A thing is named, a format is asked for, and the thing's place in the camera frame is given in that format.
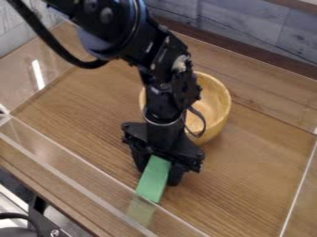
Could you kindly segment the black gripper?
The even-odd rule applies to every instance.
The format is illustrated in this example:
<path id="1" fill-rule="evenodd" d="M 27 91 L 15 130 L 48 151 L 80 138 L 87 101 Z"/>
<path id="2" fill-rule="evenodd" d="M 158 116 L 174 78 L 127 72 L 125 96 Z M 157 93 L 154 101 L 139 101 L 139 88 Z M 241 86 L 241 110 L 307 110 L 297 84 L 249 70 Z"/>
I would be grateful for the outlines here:
<path id="1" fill-rule="evenodd" d="M 139 122 L 125 122 L 122 130 L 123 142 L 130 146 L 139 172 L 145 171 L 151 156 L 159 156 L 173 163 L 167 179 L 170 186 L 181 183 L 187 171 L 201 171 L 206 154 L 185 131 L 175 132 Z"/>

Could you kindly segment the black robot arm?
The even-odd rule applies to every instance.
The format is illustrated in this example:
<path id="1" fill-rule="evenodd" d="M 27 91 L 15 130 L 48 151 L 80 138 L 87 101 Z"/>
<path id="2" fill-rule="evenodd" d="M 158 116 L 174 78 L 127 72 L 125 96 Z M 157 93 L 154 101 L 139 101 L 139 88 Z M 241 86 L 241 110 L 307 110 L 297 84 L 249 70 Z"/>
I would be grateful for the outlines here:
<path id="1" fill-rule="evenodd" d="M 187 114 L 202 86 L 193 70 L 189 46 L 149 14 L 143 0 L 43 0 L 78 28 L 86 50 L 101 61 L 122 59 L 138 69 L 145 89 L 143 122 L 122 125 L 138 170 L 151 156 L 171 163 L 167 183 L 177 186 L 189 171 L 198 172 L 205 152 L 194 144 Z"/>

